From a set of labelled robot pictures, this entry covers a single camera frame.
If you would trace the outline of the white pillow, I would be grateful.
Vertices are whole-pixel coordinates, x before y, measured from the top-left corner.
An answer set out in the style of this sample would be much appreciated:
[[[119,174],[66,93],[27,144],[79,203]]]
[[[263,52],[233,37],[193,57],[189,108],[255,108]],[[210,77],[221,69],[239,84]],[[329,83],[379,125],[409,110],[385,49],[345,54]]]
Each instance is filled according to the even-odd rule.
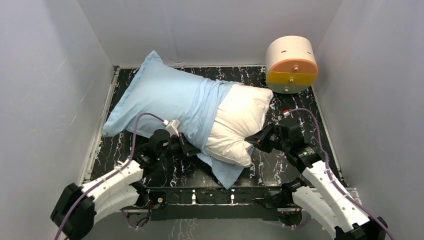
[[[262,130],[273,97],[268,88],[234,84],[218,106],[206,152],[219,161],[248,167],[253,145],[245,138]]]

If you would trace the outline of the light blue pillowcase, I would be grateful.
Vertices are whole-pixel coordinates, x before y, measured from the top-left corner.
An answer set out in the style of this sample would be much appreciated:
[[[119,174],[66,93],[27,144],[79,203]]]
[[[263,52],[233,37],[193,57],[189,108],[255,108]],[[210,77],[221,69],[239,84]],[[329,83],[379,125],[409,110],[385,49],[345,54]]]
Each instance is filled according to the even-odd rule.
[[[169,67],[152,51],[113,108],[102,133],[112,137],[126,130],[148,138],[164,127],[161,120],[178,119],[178,130],[200,149],[198,158],[228,189],[246,167],[211,157],[205,146],[219,104],[234,84],[240,83],[211,80]]]

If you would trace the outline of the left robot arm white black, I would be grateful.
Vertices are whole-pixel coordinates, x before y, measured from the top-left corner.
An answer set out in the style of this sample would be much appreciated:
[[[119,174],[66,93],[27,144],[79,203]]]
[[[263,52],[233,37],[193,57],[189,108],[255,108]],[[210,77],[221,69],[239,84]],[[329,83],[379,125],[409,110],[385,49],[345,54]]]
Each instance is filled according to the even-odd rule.
[[[56,239],[64,234],[67,240],[81,240],[98,221],[127,207],[151,211],[159,196],[151,196],[141,180],[166,159],[184,159],[201,152],[183,133],[171,135],[165,129],[155,130],[144,142],[134,142],[133,149],[126,161],[105,175],[64,188],[50,214],[59,228]]]

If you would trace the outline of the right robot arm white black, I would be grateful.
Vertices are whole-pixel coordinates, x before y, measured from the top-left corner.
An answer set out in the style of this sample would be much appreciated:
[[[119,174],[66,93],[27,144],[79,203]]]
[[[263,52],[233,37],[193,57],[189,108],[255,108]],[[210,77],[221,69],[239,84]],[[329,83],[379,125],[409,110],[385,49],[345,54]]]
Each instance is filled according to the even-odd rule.
[[[300,124],[294,119],[268,124],[254,135],[245,138],[260,151],[279,150],[289,163],[307,179],[316,191],[303,180],[284,183],[282,202],[288,207],[301,207],[321,224],[334,240],[383,240],[386,223],[373,218],[355,201],[323,160],[318,148],[305,141]]]

